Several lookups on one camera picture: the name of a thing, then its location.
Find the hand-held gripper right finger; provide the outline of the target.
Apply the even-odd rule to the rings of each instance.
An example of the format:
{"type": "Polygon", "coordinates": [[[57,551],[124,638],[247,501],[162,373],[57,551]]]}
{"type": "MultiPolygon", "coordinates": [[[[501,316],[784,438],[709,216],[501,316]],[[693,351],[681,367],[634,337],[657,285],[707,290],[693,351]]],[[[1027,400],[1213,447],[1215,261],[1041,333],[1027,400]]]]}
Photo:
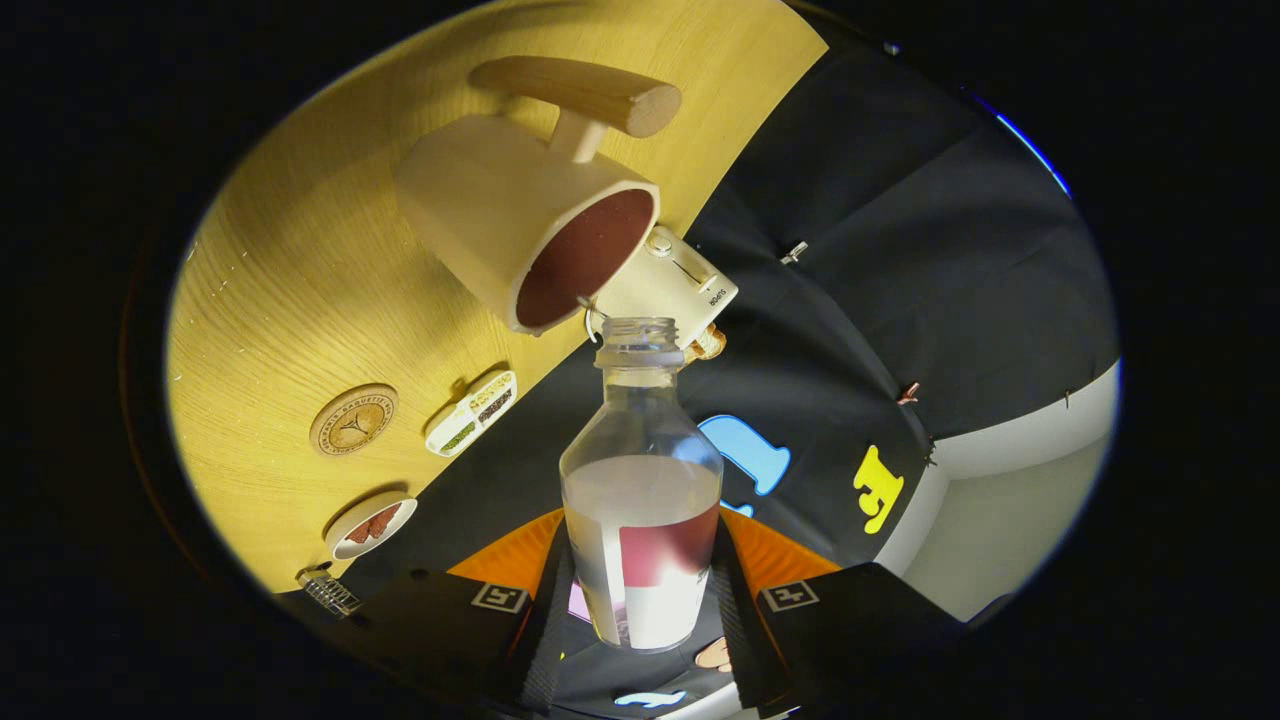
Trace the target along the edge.
{"type": "Polygon", "coordinates": [[[840,568],[728,509],[718,511],[712,588],[741,705],[804,719],[916,694],[1011,600],[964,621],[878,562],[840,568]]]}

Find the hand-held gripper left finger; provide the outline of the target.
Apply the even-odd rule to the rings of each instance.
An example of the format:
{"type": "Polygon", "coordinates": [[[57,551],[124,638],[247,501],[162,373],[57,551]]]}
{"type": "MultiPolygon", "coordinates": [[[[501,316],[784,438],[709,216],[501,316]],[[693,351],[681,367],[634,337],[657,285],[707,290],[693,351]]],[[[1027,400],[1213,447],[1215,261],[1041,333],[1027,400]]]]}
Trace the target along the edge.
{"type": "Polygon", "coordinates": [[[573,578],[564,512],[556,510],[451,569],[411,568],[375,593],[306,568],[285,610],[466,719],[547,719],[573,578]]]}

